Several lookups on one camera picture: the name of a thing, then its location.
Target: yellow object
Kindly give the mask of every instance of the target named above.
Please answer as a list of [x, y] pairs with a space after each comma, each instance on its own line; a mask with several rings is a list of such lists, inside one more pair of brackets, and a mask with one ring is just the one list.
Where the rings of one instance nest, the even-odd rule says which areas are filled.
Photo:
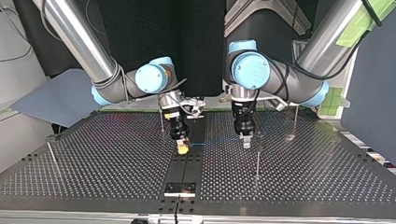
[[186, 145], [178, 146], [177, 149], [178, 149], [178, 154], [180, 155], [184, 155], [189, 152], [189, 147], [187, 147]]

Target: black cable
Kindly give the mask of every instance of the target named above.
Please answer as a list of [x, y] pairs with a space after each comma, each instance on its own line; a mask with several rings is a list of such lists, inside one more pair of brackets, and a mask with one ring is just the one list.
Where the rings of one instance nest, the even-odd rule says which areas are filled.
[[288, 102], [289, 98], [290, 98], [290, 94], [289, 94], [289, 87], [288, 87], [287, 77], [289, 76], [290, 70], [286, 66], [286, 72], [287, 73], [284, 74], [282, 72], [282, 70], [279, 68], [279, 66], [274, 62], [274, 60], [272, 60], [270, 57], [268, 57], [265, 54], [262, 54], [262, 53], [260, 53], [260, 54], [262, 55], [262, 57], [264, 57], [268, 62], [270, 62], [273, 65], [273, 67], [276, 69], [277, 73], [280, 75], [280, 78], [282, 78], [282, 83], [280, 85], [281, 85], [282, 88], [283, 87], [285, 88], [286, 96], [285, 96], [284, 100], [285, 100], [285, 102]]
[[363, 2], [364, 7], [366, 8], [367, 12], [375, 22], [377, 26], [382, 26], [381, 20], [378, 18], [378, 15], [376, 15], [372, 5], [370, 4], [369, 0], [361, 0]]
[[235, 118], [236, 118], [236, 119], [240, 119], [240, 118], [244, 117], [246, 114], [250, 113], [251, 110], [253, 109], [253, 106], [254, 106], [255, 104], [257, 104], [257, 99], [259, 98], [259, 95], [260, 95], [260, 90], [257, 90], [256, 96], [255, 96], [254, 99], [253, 99], [253, 103], [251, 103], [251, 105], [249, 106], [249, 108], [247, 109], [247, 111], [245, 111], [244, 113], [242, 113], [242, 114], [236, 116]]
[[26, 55], [28, 55], [31, 50], [32, 50], [32, 46], [30, 46], [29, 49], [24, 54], [22, 54], [22, 55], [20, 55], [18, 57], [15, 57], [15, 58], [0, 60], [0, 63], [9, 62], [9, 61], [15, 61], [15, 60], [21, 59], [21, 58], [25, 57]]
[[97, 33], [101, 34], [101, 35], [106, 35], [105, 32], [100, 31], [99, 29], [97, 29], [96, 27], [93, 26], [91, 19], [90, 19], [90, 12], [89, 12], [89, 7], [90, 7], [90, 2], [91, 0], [87, 1], [87, 4], [85, 5], [85, 18], [87, 19], [88, 24], [92, 27], [92, 29], [94, 31], [96, 31]]
[[356, 43], [355, 47], [353, 47], [352, 51], [351, 51], [351, 52], [349, 53], [349, 55], [347, 56], [347, 58], [346, 58], [344, 64], [341, 66], [341, 68], [340, 68], [336, 73], [334, 73], [334, 74], [332, 74], [332, 75], [327, 75], [327, 76], [321, 77], [321, 76], [318, 76], [318, 75], [315, 75], [315, 74], [313, 74], [313, 73], [310, 73], [310, 72], [306, 71], [305, 69], [303, 69], [302, 67], [300, 67], [300, 65], [298, 65], [298, 64], [295, 64], [295, 65], [294, 65], [294, 64], [285, 62], [284, 60], [278, 60], [278, 61], [280, 61], [280, 62], [282, 62], [282, 63], [284, 63], [284, 64], [290, 66], [291, 68], [295, 69], [296, 71], [298, 71], [298, 72], [300, 72], [300, 73], [302, 73], [302, 74], [304, 74], [304, 75], [306, 75], [306, 76], [308, 76], [308, 77], [311, 77], [311, 78], [313, 78], [313, 79], [317, 79], [317, 80], [328, 80], [328, 79], [337, 77], [338, 75], [340, 75], [340, 74], [344, 71], [344, 69], [347, 67], [347, 64], [349, 63], [350, 59], [352, 58], [353, 54], [355, 53], [355, 51], [358, 49], [359, 45], [361, 44], [361, 41], [362, 41], [362, 40], [364, 39], [364, 37], [366, 37], [369, 33], [370, 33], [369, 31], [366, 31], [366, 32], [361, 36], [361, 38], [359, 39], [358, 43]]
[[52, 35], [53, 38], [59, 40], [62, 42], [62, 39], [60, 37], [58, 37], [57, 35], [55, 35], [50, 28], [47, 25], [47, 16], [46, 16], [46, 4], [47, 4], [47, 0], [42, 0], [41, 2], [41, 10], [40, 10], [40, 17], [41, 17], [41, 22], [43, 23], [44, 28], [47, 30], [47, 32]]
[[3, 8], [3, 5], [1, 5], [0, 4], [0, 9], [1, 9], [1, 12], [2, 13], [4, 13], [3, 15], [4, 15], [4, 17], [8, 20], [8, 22], [13, 26], [13, 28], [15, 29], [15, 31], [18, 33], [18, 35], [29, 45], [29, 49], [25, 52], [25, 53], [23, 53], [22, 55], [20, 55], [20, 56], [17, 56], [17, 57], [15, 57], [15, 58], [10, 58], [10, 59], [2, 59], [2, 60], [0, 60], [0, 63], [5, 63], [5, 62], [10, 62], [10, 61], [15, 61], [15, 60], [18, 60], [18, 59], [21, 59], [21, 58], [23, 58], [23, 57], [25, 57], [26, 55], [28, 55], [29, 53], [30, 53], [30, 51], [32, 51], [32, 45], [30, 44], [30, 42], [29, 42], [29, 40], [22, 34], [22, 32], [18, 29], [18, 27], [17, 27], [17, 25], [12, 21], [12, 19], [7, 15], [7, 12], [6, 12], [6, 10], [10, 10], [12, 13], [14, 13], [16, 16], [18, 16], [18, 13], [16, 12], [16, 11], [14, 11], [13, 9], [10, 9], [10, 8], [7, 8], [7, 7], [4, 7]]

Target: metal frame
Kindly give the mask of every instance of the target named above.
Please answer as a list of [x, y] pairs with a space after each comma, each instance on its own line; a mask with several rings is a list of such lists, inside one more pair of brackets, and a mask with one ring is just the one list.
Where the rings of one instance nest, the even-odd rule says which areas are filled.
[[[230, 112], [205, 112], [208, 114], [224, 114]], [[312, 112], [301, 112], [301, 116], [315, 116]], [[62, 141], [67, 135], [80, 127], [87, 120], [79, 122], [67, 133], [60, 137]], [[0, 222], [7, 223], [50, 223], [75, 222], [87, 223], [130, 223], [135, 218], [148, 219], [151, 223], [174, 223], [175, 218], [180, 222], [189, 223], [396, 223], [395, 206], [364, 204], [355, 206], [351, 203], [271, 203], [271, 202], [209, 202], [201, 197], [201, 177], [207, 129], [206, 119], [187, 120], [191, 126], [191, 150], [189, 154], [179, 156], [174, 154], [167, 170], [163, 185], [168, 182], [197, 183], [194, 198], [161, 197], [155, 203], [112, 201], [109, 199], [93, 200], [44, 200], [36, 201], [15, 198], [4, 200], [0, 197]], [[330, 124], [318, 120], [318, 128], [332, 130]], [[352, 153], [357, 161], [367, 162], [372, 172], [380, 175], [381, 179], [390, 186], [396, 186], [396, 177], [388, 172], [376, 161], [369, 160], [358, 147], [340, 133], [332, 133], [337, 144], [341, 144], [348, 153]], [[43, 153], [48, 148], [43, 146], [34, 153]], [[0, 179], [13, 175], [13, 171], [20, 169], [24, 164], [18, 162], [7, 172], [0, 174]]]
[[[290, 26], [293, 24], [294, 10], [297, 7], [295, 0], [237, 0], [225, 16], [224, 37], [233, 32], [243, 21], [258, 10], [270, 9], [276, 12]], [[295, 19], [294, 30], [304, 35], [311, 27], [311, 22], [299, 9]]]

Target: small metal plate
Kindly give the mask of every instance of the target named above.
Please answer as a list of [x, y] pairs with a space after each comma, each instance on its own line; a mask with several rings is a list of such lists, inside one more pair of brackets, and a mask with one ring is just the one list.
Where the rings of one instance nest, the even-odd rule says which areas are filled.
[[165, 197], [195, 197], [195, 183], [167, 183]]

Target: metal bracket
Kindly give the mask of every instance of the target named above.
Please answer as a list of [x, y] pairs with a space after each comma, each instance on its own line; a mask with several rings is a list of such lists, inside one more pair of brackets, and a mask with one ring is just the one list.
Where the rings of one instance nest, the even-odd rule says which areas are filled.
[[167, 183], [165, 197], [195, 197], [195, 183]]
[[[237, 0], [225, 16], [224, 37], [232, 33], [251, 14], [261, 9], [273, 10], [292, 26], [296, 7], [295, 0]], [[305, 14], [299, 9], [295, 18], [294, 30], [299, 35], [304, 35], [311, 25]]]

